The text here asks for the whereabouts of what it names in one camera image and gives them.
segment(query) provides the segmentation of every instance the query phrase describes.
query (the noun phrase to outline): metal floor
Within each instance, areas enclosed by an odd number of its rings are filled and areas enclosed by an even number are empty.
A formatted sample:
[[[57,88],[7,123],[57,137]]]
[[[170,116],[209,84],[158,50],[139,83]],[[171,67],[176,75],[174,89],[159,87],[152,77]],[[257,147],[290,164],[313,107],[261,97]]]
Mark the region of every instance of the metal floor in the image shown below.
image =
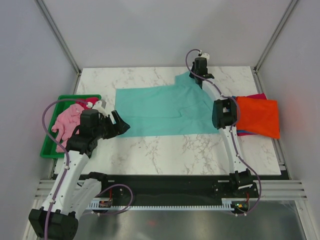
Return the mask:
[[[261,201],[248,216],[221,211],[85,215],[75,240],[305,240],[293,201]]]

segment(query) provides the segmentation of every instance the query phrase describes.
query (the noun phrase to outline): white marble table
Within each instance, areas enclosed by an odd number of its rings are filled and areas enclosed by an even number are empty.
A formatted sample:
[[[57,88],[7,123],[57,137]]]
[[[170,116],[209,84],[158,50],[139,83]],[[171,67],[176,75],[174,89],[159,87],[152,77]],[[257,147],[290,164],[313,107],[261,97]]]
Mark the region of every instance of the white marble table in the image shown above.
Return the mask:
[[[257,93],[248,66],[209,67],[225,95],[247,96]],[[83,69],[76,94],[100,94],[106,111],[114,110],[116,89],[172,85],[185,67],[126,67]],[[270,138],[242,136],[244,160],[259,175],[280,175]],[[55,168],[62,166],[59,159]],[[125,175],[227,175],[229,161],[219,134],[178,136],[115,137],[99,140],[83,174],[102,172]]]

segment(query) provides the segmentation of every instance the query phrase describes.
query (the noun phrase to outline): white connector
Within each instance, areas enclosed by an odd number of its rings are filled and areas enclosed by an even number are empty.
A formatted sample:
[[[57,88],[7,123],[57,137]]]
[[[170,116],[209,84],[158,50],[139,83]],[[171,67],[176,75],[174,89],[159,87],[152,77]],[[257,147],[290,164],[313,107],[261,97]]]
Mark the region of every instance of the white connector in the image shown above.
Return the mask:
[[[107,112],[105,110],[106,107],[106,101],[104,100],[99,100],[97,101],[94,106],[92,107],[92,109],[96,109],[99,111],[99,113],[103,114],[105,117],[107,117]]]
[[[199,57],[202,57],[202,58],[206,58],[207,60],[210,59],[209,53],[206,53],[206,52],[202,53],[202,50],[200,50],[198,56],[199,56]]]
[[[90,101],[86,104],[86,107],[88,109],[92,109],[93,106],[94,106],[94,104],[92,102],[90,102]]]

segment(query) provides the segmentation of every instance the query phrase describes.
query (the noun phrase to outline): cable clip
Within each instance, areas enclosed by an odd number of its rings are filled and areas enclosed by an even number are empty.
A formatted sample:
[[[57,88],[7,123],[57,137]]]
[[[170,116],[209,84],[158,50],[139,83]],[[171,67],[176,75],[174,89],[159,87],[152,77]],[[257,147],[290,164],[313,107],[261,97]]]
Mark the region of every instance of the cable clip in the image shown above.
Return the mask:
[[[94,106],[94,104],[92,102],[90,102],[90,101],[86,104],[86,107],[88,109],[92,109],[93,106]]]
[[[206,58],[207,60],[210,59],[209,53],[202,52],[202,50],[199,49],[198,57]]]

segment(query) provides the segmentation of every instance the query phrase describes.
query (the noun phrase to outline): orange cloth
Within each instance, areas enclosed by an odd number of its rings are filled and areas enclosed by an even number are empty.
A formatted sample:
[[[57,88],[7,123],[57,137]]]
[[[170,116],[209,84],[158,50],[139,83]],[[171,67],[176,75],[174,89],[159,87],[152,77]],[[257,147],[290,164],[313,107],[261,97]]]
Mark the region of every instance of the orange cloth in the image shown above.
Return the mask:
[[[274,139],[280,138],[277,101],[245,96],[238,96],[236,101],[241,111],[237,129]]]

